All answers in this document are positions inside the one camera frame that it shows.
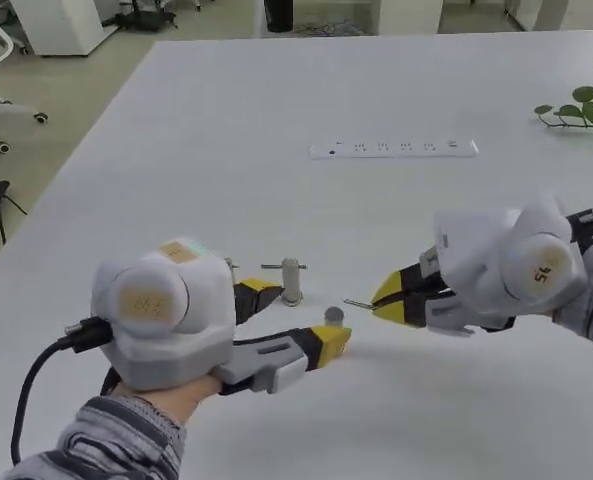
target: sticker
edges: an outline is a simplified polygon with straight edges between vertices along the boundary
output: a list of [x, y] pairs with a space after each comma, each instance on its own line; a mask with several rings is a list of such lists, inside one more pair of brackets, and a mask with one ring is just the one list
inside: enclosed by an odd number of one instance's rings
[[133, 320], [172, 322], [172, 295], [162, 290], [123, 288], [119, 295], [120, 316]]
[[171, 242], [158, 249], [174, 263], [187, 263], [198, 258], [198, 254], [178, 242]]
[[560, 248], [547, 248], [543, 251], [541, 264], [533, 272], [532, 278], [536, 287], [546, 289], [555, 284], [558, 276], [567, 269], [569, 257]]

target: wall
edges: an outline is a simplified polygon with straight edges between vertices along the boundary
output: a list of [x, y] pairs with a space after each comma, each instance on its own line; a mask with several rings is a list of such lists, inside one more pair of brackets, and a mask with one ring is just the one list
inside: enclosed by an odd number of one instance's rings
[[563, 30], [593, 30], [593, 0], [569, 0]]

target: metal pin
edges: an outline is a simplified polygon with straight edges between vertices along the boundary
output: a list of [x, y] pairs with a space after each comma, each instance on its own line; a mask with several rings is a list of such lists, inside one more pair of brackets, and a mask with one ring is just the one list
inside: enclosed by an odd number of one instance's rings
[[328, 327], [342, 327], [345, 312], [338, 307], [329, 307], [325, 310], [325, 325]]
[[[267, 264], [267, 263], [263, 263], [260, 268], [262, 268], [263, 270], [282, 270], [284, 267], [284, 265], [272, 265], [272, 264]], [[298, 268], [300, 270], [307, 270], [307, 265], [301, 265], [298, 264]]]
[[227, 266], [229, 267], [229, 271], [232, 274], [232, 283], [236, 283], [236, 276], [234, 275], [234, 269], [238, 268], [238, 265], [234, 265], [234, 262], [231, 258], [225, 258], [225, 262], [227, 262]]
[[352, 305], [354, 307], [364, 308], [365, 310], [374, 310], [374, 306], [369, 303], [357, 302], [355, 300], [350, 300], [348, 298], [343, 300], [343, 303], [347, 305]]

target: number label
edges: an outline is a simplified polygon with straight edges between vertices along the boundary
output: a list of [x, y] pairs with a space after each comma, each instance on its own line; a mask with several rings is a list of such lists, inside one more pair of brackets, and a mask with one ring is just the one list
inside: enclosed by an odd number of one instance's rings
[[534, 280], [537, 283], [547, 283], [547, 279], [549, 278], [550, 273], [552, 273], [551, 268], [540, 267], [538, 270], [536, 270]]

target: electrical outlet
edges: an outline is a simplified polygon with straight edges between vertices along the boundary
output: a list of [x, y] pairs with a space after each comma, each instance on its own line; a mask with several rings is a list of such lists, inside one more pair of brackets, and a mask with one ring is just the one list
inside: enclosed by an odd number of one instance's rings
[[405, 158], [405, 157], [475, 157], [478, 147], [473, 140], [336, 142], [312, 145], [315, 160], [330, 158]]

